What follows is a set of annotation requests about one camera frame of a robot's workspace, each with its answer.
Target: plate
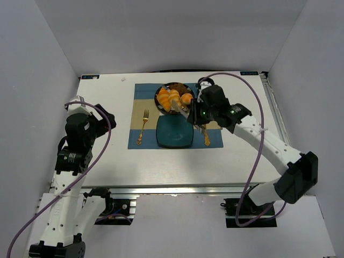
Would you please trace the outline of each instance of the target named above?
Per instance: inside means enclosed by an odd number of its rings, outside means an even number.
[[[190,94],[192,95],[193,98],[195,97],[195,93],[193,92],[193,90],[192,90],[189,86],[187,86],[186,84],[184,84],[184,83],[180,83],[180,82],[169,82],[169,83],[164,84],[163,86],[159,87],[159,88],[156,90],[155,95],[154,95],[154,102],[155,102],[155,105],[156,105],[156,107],[159,109],[159,111],[160,111],[161,113],[163,113],[163,114],[180,114],[179,112],[176,112],[176,111],[173,109],[173,107],[171,107],[170,112],[167,112],[165,109],[163,109],[163,107],[159,104],[159,102],[158,102],[157,99],[156,99],[156,97],[157,97],[157,95],[159,94],[159,92],[160,92],[160,90],[161,90],[162,87],[165,86],[167,89],[169,89],[170,86],[171,86],[171,85],[174,85],[174,84],[182,84],[182,85],[185,87],[185,90],[187,90],[187,92],[185,92],[185,93],[190,93]]]

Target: wall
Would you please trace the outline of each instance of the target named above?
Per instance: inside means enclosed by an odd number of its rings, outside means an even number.
[[[77,75],[269,70],[306,0],[36,0]]]
[[[316,194],[338,257],[344,257],[344,2],[309,0],[270,71],[292,144],[319,157]]]
[[[63,103],[77,77],[34,0],[0,8],[0,253],[34,215],[53,175]],[[12,257],[23,255],[29,230]]]

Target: bread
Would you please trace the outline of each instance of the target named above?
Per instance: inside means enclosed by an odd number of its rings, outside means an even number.
[[[159,91],[156,100],[159,102],[159,104],[165,109],[167,112],[170,112],[171,110],[171,104],[169,102],[169,96],[170,93],[166,90],[161,88]]]
[[[168,97],[168,101],[170,104],[172,104],[172,101],[176,101],[178,107],[180,109],[182,108],[182,103],[180,101],[180,96],[177,90],[171,90],[170,96]]]
[[[185,94],[183,94],[183,96],[181,97],[181,101],[182,101],[182,104],[183,104],[184,106],[190,105],[192,99],[193,99],[193,96],[192,96],[190,93],[185,93]]]

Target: fork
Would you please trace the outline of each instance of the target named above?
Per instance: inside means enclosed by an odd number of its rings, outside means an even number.
[[[148,110],[148,109],[145,109],[145,112],[144,112],[144,125],[142,126],[142,129],[141,129],[141,133],[140,133],[139,139],[138,139],[138,141],[136,142],[137,145],[140,145],[140,144],[142,143],[142,135],[143,135],[143,133],[144,133],[145,123],[148,122],[148,116],[149,116],[149,110]]]

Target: fork handle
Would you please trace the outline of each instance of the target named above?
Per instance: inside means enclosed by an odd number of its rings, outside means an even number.
[[[142,135],[143,135],[143,133],[144,133],[145,123],[146,123],[146,122],[144,122],[144,125],[142,125],[142,129],[141,129],[141,133],[140,133],[139,139],[138,139],[138,141],[136,142],[137,145],[141,145],[141,143],[142,143]]]

